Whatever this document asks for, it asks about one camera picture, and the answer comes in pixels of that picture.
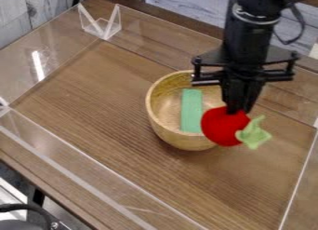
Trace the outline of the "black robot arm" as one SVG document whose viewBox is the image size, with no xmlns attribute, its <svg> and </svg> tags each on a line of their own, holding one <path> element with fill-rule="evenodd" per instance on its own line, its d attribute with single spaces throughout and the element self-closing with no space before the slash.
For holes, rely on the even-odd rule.
<svg viewBox="0 0 318 230">
<path fill-rule="evenodd" d="M 269 82 L 292 81 L 300 53 L 272 46 L 284 10 L 301 24 L 302 0 L 229 0 L 221 46 L 191 60 L 191 84 L 221 86 L 226 112 L 249 113 Z"/>
</svg>

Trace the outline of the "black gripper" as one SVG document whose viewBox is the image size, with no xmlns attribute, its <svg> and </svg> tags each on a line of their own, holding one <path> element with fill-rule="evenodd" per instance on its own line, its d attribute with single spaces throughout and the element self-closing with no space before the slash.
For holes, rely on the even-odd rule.
<svg viewBox="0 0 318 230">
<path fill-rule="evenodd" d="M 280 16 L 257 16 L 240 4 L 230 4 L 226 13 L 221 47 L 193 58 L 194 86 L 218 85 L 228 114 L 244 106 L 250 113 L 264 89 L 264 82 L 293 80 L 297 52 L 272 47 Z"/>
</svg>

